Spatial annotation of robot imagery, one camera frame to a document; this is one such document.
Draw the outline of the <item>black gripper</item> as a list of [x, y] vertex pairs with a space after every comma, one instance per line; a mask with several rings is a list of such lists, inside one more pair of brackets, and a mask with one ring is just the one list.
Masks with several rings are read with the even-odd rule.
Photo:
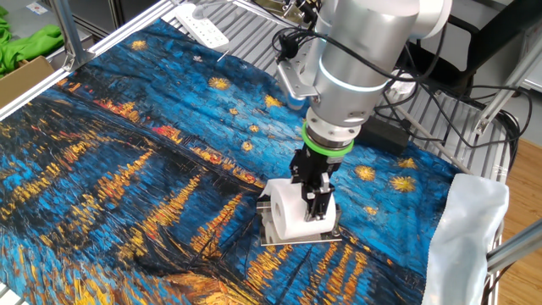
[[329, 177], [337, 170], [337, 158], [312, 150], [296, 149], [290, 162], [291, 183], [302, 183], [301, 196], [307, 204], [307, 222], [326, 219], [331, 198]]

